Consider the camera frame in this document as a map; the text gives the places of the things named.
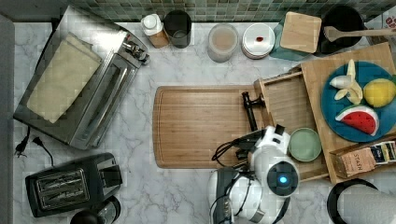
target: toaster oven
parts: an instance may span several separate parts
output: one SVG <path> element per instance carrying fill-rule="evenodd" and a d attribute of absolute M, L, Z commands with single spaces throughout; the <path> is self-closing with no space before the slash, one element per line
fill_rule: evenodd
<path fill-rule="evenodd" d="M 70 33 L 86 42 L 101 61 L 73 104 L 52 123 L 29 109 L 27 103 L 56 49 Z M 71 147 L 98 147 L 139 67 L 148 62 L 148 49 L 136 36 L 117 24 L 68 7 L 42 52 L 13 118 Z"/>

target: banana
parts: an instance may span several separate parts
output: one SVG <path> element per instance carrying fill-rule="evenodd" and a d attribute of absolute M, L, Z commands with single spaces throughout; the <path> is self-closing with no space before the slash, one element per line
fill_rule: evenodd
<path fill-rule="evenodd" d="M 363 99 L 363 91 L 355 77 L 355 62 L 350 60 L 347 66 L 346 75 L 335 77 L 330 82 L 331 86 L 340 89 L 340 91 L 335 94 L 334 100 L 341 100 L 346 96 L 350 103 L 354 105 L 361 103 L 361 99 Z"/>

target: toaster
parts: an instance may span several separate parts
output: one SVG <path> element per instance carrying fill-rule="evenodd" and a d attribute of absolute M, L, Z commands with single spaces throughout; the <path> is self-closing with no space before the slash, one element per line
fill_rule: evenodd
<path fill-rule="evenodd" d="M 111 153 L 69 161 L 25 178 L 34 217 L 46 217 L 102 203 L 122 184 Z"/>
<path fill-rule="evenodd" d="M 30 110 L 27 102 L 56 49 L 69 33 L 91 45 L 100 56 L 101 64 L 73 104 L 51 123 Z M 68 7 L 41 54 L 13 118 L 71 147 L 98 147 L 122 96 L 140 66 L 148 62 L 148 49 L 136 36 L 115 23 Z"/>

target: marble countertop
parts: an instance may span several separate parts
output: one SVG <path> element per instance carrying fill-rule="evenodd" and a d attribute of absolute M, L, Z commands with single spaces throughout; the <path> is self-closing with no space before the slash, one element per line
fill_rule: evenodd
<path fill-rule="evenodd" d="M 116 195 L 122 211 L 116 223 L 209 223 L 206 184 L 211 170 L 161 169 L 154 160 L 152 144 L 152 107 L 155 91 L 169 85 L 245 85 L 257 78 L 274 77 L 287 72 L 297 62 L 266 57 L 250 60 L 240 48 L 227 63 L 214 63 L 206 53 L 207 35 L 215 23 L 195 23 L 191 45 L 185 49 L 168 46 L 155 49 L 138 23 L 120 23 L 138 36 L 149 48 L 151 61 L 139 69 L 134 83 L 120 103 L 106 139 L 93 150 L 78 150 L 65 146 L 43 133 L 40 136 L 52 153 L 54 163 L 111 152 L 120 165 L 124 180 Z M 249 23 L 234 23 L 242 35 Z M 21 99 L 34 71 L 40 52 L 50 35 L 49 23 L 15 23 L 14 105 Z M 367 46 L 363 38 L 353 48 Z M 14 121 L 14 146 L 26 135 L 26 126 Z M 14 159 L 13 222 L 68 224 L 77 212 L 34 218 L 27 200 L 24 178 L 50 167 L 50 158 L 40 147 L 29 143 L 27 158 Z M 366 180 L 386 193 L 396 193 L 396 169 L 369 175 Z M 332 189 L 329 180 L 302 183 L 291 197 L 290 207 L 278 223 L 332 223 L 326 202 Z"/>

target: blue plate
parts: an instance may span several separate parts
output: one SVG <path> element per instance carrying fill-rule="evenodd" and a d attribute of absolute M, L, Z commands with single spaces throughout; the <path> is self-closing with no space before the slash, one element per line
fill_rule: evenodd
<path fill-rule="evenodd" d="M 387 71 L 385 71 L 383 68 L 381 68 L 376 64 L 367 63 L 367 62 L 357 62 L 355 63 L 355 67 L 356 67 L 356 80 L 358 81 L 362 89 L 367 83 L 377 78 L 385 78 L 392 80 L 392 76 Z M 379 108 L 373 108 L 373 110 L 376 112 L 379 118 L 379 128 L 375 136 L 371 136 L 370 134 L 363 133 L 355 128 L 352 128 L 344 124 L 343 122 L 335 120 L 335 117 L 340 113 L 340 111 L 352 105 L 352 103 L 348 101 L 347 97 L 344 97 L 339 101 L 335 101 L 334 96 L 339 91 L 339 89 L 336 89 L 335 87 L 331 86 L 330 81 L 335 77 L 344 76 L 346 73 L 347 73 L 347 64 L 335 70 L 330 75 L 329 79 L 324 85 L 323 93 L 321 95 L 321 109 L 323 116 L 326 119 L 327 123 L 329 124 L 330 128 L 332 128 L 332 130 L 335 133 L 345 138 L 346 140 L 352 142 L 374 141 L 382 137 L 387 132 L 389 132 L 389 130 L 394 126 L 396 122 L 396 99 L 393 99 L 393 101 L 389 105 L 385 105 Z M 368 104 L 363 99 L 361 101 L 361 105 L 368 105 Z"/>

